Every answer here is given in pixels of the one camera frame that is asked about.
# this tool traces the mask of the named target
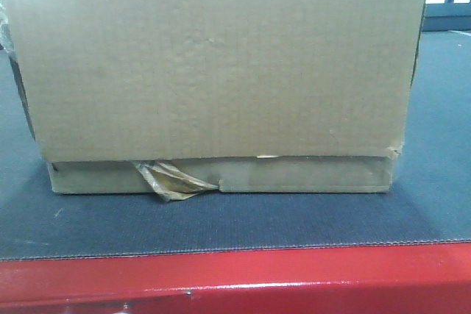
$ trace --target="torn cardboard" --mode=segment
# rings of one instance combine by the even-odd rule
[[[423,2],[5,6],[41,153],[74,165],[262,155],[393,160]],[[331,187],[345,177],[340,170]],[[309,191],[332,190],[314,184],[322,187]]]

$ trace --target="red surface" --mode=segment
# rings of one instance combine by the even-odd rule
[[[471,313],[471,243],[0,262],[0,313]]]

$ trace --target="crumpled tape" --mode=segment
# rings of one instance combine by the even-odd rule
[[[15,48],[13,47],[10,28],[8,26],[8,17],[4,6],[4,0],[0,0],[0,43],[10,58],[16,61]]]
[[[154,192],[165,201],[185,200],[219,186],[183,173],[166,161],[134,162],[134,166],[149,183]]]

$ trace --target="cardboard box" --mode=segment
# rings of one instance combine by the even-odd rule
[[[386,191],[423,4],[5,0],[54,190],[169,199]]]

